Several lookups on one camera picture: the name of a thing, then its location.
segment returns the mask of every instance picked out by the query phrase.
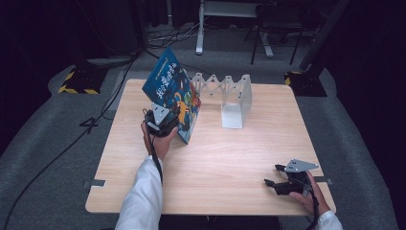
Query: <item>chair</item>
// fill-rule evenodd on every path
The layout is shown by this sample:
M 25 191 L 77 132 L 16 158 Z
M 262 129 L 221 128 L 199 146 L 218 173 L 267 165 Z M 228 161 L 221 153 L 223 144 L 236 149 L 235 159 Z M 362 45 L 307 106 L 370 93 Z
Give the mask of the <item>chair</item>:
M 273 1 L 270 3 L 264 2 L 263 4 L 256 6 L 256 14 L 257 20 L 254 27 L 257 27 L 257 32 L 254 42 L 251 64 L 254 64 L 254 57 L 257 50 L 259 33 L 284 32 L 285 34 L 281 40 L 286 40 L 287 34 L 299 32 L 295 49 L 289 62 L 289 64 L 292 64 L 303 33 L 303 25 L 298 16 L 297 6 L 287 1 Z M 248 35 L 252 32 L 254 27 L 250 29 L 244 40 L 247 40 Z

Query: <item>gray floor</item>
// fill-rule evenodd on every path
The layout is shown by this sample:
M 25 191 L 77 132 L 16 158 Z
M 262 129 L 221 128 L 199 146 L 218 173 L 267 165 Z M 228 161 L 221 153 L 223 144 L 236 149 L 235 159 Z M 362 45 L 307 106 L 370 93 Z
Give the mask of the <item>gray floor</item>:
M 171 48 L 190 75 L 197 70 L 186 65 L 219 78 L 231 75 L 239 79 L 249 74 L 253 83 L 283 84 L 285 72 L 299 70 L 300 60 L 309 47 L 307 41 L 302 42 L 291 66 L 288 61 L 292 48 L 275 48 L 275 57 L 270 59 L 260 46 L 251 65 L 254 40 L 244 42 L 246 32 L 236 28 L 206 32 L 202 56 L 194 53 L 195 36 L 174 43 Z M 163 49 L 150 51 L 160 55 Z M 155 62 L 154 57 L 142 53 L 127 77 L 146 78 Z M 21 128 L 0 158 L 0 223 L 4 223 L 13 202 L 34 176 L 85 131 L 79 124 L 101 114 L 124 70 L 120 67 L 109 71 L 100 95 L 57 93 L 71 68 L 68 66 L 51 79 L 52 98 Z M 345 229 L 397 229 L 387 187 L 357 128 L 336 98 L 333 78 L 325 71 L 320 79 L 328 97 L 298 97 L 297 102 L 325 176 L 334 182 L 330 189 L 337 216 Z M 115 107 L 116 103 L 105 116 L 114 118 Z M 100 119 L 99 126 L 84 134 L 31 185 L 15 206 L 8 229 L 115 226 L 118 214 L 90 214 L 85 210 L 88 189 L 82 188 L 83 181 L 91 180 L 96 172 L 111 124 L 111 120 Z M 283 229 L 308 226 L 304 217 L 280 217 L 280 220 Z

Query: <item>black cable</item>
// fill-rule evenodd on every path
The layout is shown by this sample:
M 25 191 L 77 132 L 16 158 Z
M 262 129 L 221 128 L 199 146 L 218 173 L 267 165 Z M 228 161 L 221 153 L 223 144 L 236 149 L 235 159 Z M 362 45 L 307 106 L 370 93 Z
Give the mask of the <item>black cable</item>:
M 190 35 L 188 35 L 188 33 L 189 33 L 189 32 L 194 32 L 194 31 L 198 30 L 198 27 L 197 27 L 198 25 L 199 25 L 199 24 L 196 24 L 196 25 L 194 25 L 193 27 L 191 27 L 190 29 L 187 29 L 185 33 L 181 33 L 181 32 L 178 31 L 178 32 L 176 32 L 176 34 L 170 35 L 170 33 L 172 32 L 172 31 L 170 31 L 170 32 L 169 32 L 167 35 L 165 35 L 165 36 L 153 38 L 154 40 L 158 40 L 158 39 L 163 38 L 162 44 L 161 44 L 161 45 L 152 45 L 152 44 L 149 44 L 148 47 L 149 47 L 150 49 L 162 49 L 162 48 L 167 48 L 167 47 L 171 46 L 171 45 L 174 44 L 175 42 L 187 40 L 187 39 L 191 38 L 192 36 L 196 36 L 196 35 L 197 35 L 197 34 L 190 34 Z
M 310 218 L 310 217 L 305 217 L 305 219 L 307 219 L 307 221 L 308 221 L 309 223 L 311 223 L 311 222 L 312 222 L 312 220 L 311 220 L 311 218 Z
M 91 21 L 90 18 L 87 16 L 87 14 L 86 14 L 86 12 L 84 11 L 83 7 L 81 6 L 80 2 L 79 2 L 78 0 L 76 0 L 76 2 L 77 2 L 77 4 L 78 4 L 78 6 L 79 6 L 81 12 L 83 13 L 84 17 L 86 18 L 87 22 L 89 23 L 90 27 L 92 28 L 93 33 L 95 33 L 96 37 L 99 39 L 99 41 L 101 42 L 101 44 L 102 44 L 107 50 L 109 50 L 109 51 L 111 51 L 111 52 L 113 52 L 114 54 L 117 54 L 117 55 L 125 55 L 125 56 L 131 55 L 131 54 L 129 54 L 129 53 L 122 53 L 122 52 L 119 52 L 119 51 L 117 51 L 117 50 L 113 50 L 113 49 L 111 49 L 110 47 L 108 47 L 107 44 L 105 44 L 105 42 L 104 42 L 104 41 L 102 40 L 102 38 L 99 36 L 98 32 L 96 31 L 95 27 L 94 27 L 93 24 L 92 24 L 92 21 Z
M 124 77 L 123 77 L 123 79 L 125 79 L 126 74 L 128 73 L 128 70 L 129 70 L 129 68 L 131 67 L 132 63 L 134 63 L 135 59 L 136 59 L 136 58 L 132 59 L 132 61 L 131 61 L 130 63 L 128 63 L 128 65 L 127 65 L 127 67 L 126 67 L 126 69 L 125 69 L 125 71 L 124 71 Z M 93 125 L 102 117 L 102 115 L 108 110 L 108 108 L 111 106 L 111 104 L 113 104 L 113 102 L 114 102 L 114 100 L 111 101 L 111 103 L 106 107 L 106 109 L 101 113 L 101 115 L 99 115 L 99 117 L 96 118 L 96 119 L 92 122 L 92 124 L 91 124 L 81 135 L 79 135 L 79 137 L 78 137 L 77 139 L 75 139 L 66 149 L 64 149 L 60 154 L 58 154 L 50 163 L 48 163 L 48 164 L 24 187 L 24 189 L 23 189 L 23 190 L 21 191 L 21 193 L 18 195 L 17 199 L 16 199 L 16 200 L 14 201 L 14 203 L 12 204 L 12 206 L 11 206 L 11 208 L 10 208 L 10 210 L 9 210 L 9 213 L 7 214 L 6 221 L 5 221 L 4 225 L 3 225 L 3 230 L 6 230 L 6 229 L 7 229 L 7 226 L 9 225 L 9 221 L 10 221 L 10 218 L 11 218 L 11 214 L 12 214 L 12 212 L 14 211 L 15 206 L 17 205 L 17 203 L 18 203 L 18 201 L 20 200 L 20 198 L 21 198 L 21 197 L 25 194 L 25 192 L 30 188 L 30 186 L 31 186 L 49 167 L 51 167 L 51 166 L 54 164 L 54 162 L 57 161 L 57 159 L 59 159 L 63 154 L 66 153 L 66 151 L 68 151 L 75 143 L 77 143 L 78 140 L 80 140 L 80 139 L 84 136 L 84 134 L 87 133 L 87 131 L 88 131 L 90 128 L 93 127 Z
M 154 45 L 154 44 L 149 44 L 149 46 L 153 46 L 156 48 L 165 48 L 163 47 L 166 43 L 168 43 L 170 40 L 176 40 L 176 41 L 183 41 L 186 39 L 191 38 L 192 36 L 197 36 L 197 34 L 188 34 L 189 32 L 194 32 L 195 28 L 190 28 L 190 29 L 185 29 L 183 31 L 177 31 L 175 34 L 171 34 L 173 31 L 165 34 L 165 35 L 153 35 L 151 36 L 148 41 L 151 42 L 159 42 L 162 40 L 161 45 Z
M 278 220 L 279 224 L 280 224 L 280 230 L 283 230 L 283 225 L 282 223 Z
M 135 53 L 135 55 L 133 56 L 132 61 L 134 61 L 135 59 L 137 59 L 137 58 L 140 56 L 140 54 L 141 54 L 141 50 L 140 50 L 140 51 L 137 51 L 137 52 Z M 122 81 L 120 82 L 120 84 L 117 86 L 117 88 L 114 90 L 114 92 L 111 94 L 111 96 L 108 98 L 108 100 L 104 103 L 104 105 L 103 105 L 102 108 L 101 108 L 101 116 L 102 116 L 104 119 L 106 119 L 106 120 L 112 121 L 113 119 L 104 116 L 104 113 L 105 113 L 104 108 L 105 108 L 105 106 L 108 104 L 108 102 L 110 102 L 110 100 L 111 100 L 111 103 L 113 103 L 113 102 L 116 100 L 117 96 L 119 95 L 119 92 L 120 92 L 121 88 L 122 88 L 123 85 L 124 85 L 125 78 L 126 78 L 126 73 L 128 72 L 129 67 L 131 67 L 131 65 L 127 65 L 127 66 L 125 67 Z
M 186 35 L 189 31 L 192 31 L 192 29 L 194 29 L 194 27 L 196 27 L 196 26 L 193 26 L 188 29 L 179 29 L 178 32 L 185 33 L 185 35 Z M 174 32 L 174 29 L 150 31 L 148 33 L 152 36 L 152 38 L 150 40 L 158 40 L 158 39 L 163 39 L 164 37 L 170 36 L 172 32 Z
M 147 50 L 147 49 L 144 49 L 144 51 L 146 51 L 149 55 L 153 56 L 154 58 L 159 59 L 159 57 L 156 56 L 156 55 L 154 55 L 153 53 L 151 53 L 151 51 L 149 51 L 149 50 Z
M 95 66 L 97 69 L 112 69 L 112 68 L 117 68 L 123 65 L 128 64 L 131 62 L 133 59 L 133 56 L 128 57 L 128 59 L 125 60 L 118 60 L 118 61 L 112 61 L 112 62 L 107 62 L 107 63 L 97 63 L 97 62 L 91 62 L 89 61 L 90 64 Z
M 208 74 L 209 76 L 211 76 L 211 75 L 212 75 L 212 73 L 209 73 L 209 72 L 207 72 L 206 70 L 203 70 L 203 69 L 197 68 L 197 67 L 195 67 L 195 66 L 188 65 L 188 64 L 185 64 L 185 63 L 180 63 L 180 64 L 181 64 L 181 65 L 183 65 L 183 66 L 188 66 L 188 67 L 191 67 L 191 68 L 196 69 L 196 70 L 200 70 L 201 72 L 206 73 L 206 74 Z
M 314 195 L 313 190 L 309 191 L 311 194 L 311 197 L 313 198 L 313 221 L 311 222 L 311 224 L 307 227 L 306 230 L 313 230 L 316 225 L 317 222 L 319 221 L 319 201 L 317 200 L 317 197 Z
M 150 134 L 149 134 L 149 129 L 148 129 L 148 121 L 149 118 L 147 117 L 147 113 L 146 113 L 146 109 L 144 109 L 144 122 L 146 123 L 146 130 L 147 130 L 147 139 L 148 139 L 148 143 L 149 143 L 149 149 L 151 150 L 151 155 L 152 155 L 152 160 L 155 163 L 156 169 L 158 170 L 159 175 L 161 176 L 161 184 L 164 183 L 164 176 L 162 173 L 162 167 L 161 164 L 159 164 L 159 159 L 158 156 L 156 155 L 156 151 L 155 151 L 155 147 L 153 146 L 153 141 L 155 140 L 155 136 L 153 137 L 153 139 L 151 140 Z

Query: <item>wooden table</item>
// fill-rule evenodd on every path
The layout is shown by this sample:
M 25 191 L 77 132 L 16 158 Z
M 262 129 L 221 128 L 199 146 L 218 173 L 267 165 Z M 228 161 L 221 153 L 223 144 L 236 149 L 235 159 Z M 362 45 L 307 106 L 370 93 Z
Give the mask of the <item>wooden table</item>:
M 86 202 L 91 213 L 119 213 L 137 169 L 147 156 L 140 124 L 150 101 L 145 80 L 129 80 Z M 221 127 L 221 94 L 201 95 L 191 141 L 175 138 L 164 163 L 163 214 L 308 215 L 289 196 L 276 195 L 263 179 L 283 182 L 276 164 L 295 158 L 319 164 L 289 86 L 252 84 L 253 105 L 244 129 Z M 322 169 L 312 170 L 323 175 Z M 327 183 L 319 183 L 335 210 Z

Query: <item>book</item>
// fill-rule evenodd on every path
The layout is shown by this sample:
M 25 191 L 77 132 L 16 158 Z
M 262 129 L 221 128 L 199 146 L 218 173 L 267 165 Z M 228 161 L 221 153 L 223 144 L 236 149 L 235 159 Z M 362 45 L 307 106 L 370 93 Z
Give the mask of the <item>book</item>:
M 180 108 L 178 134 L 188 144 L 200 109 L 200 99 L 186 71 L 168 47 L 143 86 L 149 99 L 174 111 Z

